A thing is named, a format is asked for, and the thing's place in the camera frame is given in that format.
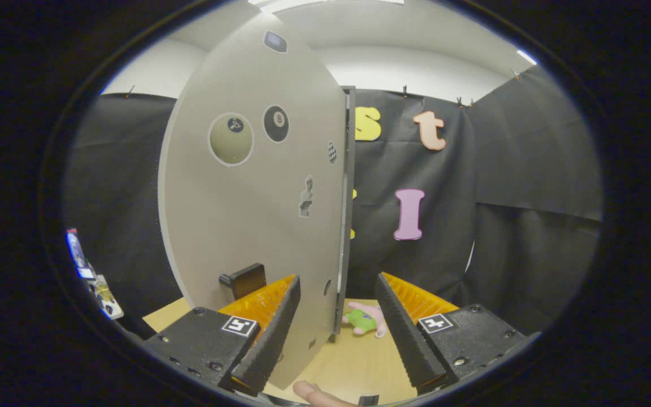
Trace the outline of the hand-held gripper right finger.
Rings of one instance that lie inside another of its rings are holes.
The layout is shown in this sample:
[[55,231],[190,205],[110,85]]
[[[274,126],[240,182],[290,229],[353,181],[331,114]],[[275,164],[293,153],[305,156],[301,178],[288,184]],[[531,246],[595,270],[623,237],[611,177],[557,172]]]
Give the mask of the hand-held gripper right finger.
[[419,396],[477,379],[540,337],[525,335],[481,304],[457,307],[384,272],[375,294]]

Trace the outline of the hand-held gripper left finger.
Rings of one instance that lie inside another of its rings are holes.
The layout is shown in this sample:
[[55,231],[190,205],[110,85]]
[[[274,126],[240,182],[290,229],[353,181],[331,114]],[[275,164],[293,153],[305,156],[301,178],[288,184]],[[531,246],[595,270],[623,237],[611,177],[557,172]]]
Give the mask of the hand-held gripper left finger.
[[300,298],[300,279],[290,275],[219,311],[194,308],[143,345],[196,382],[257,396],[278,363]]

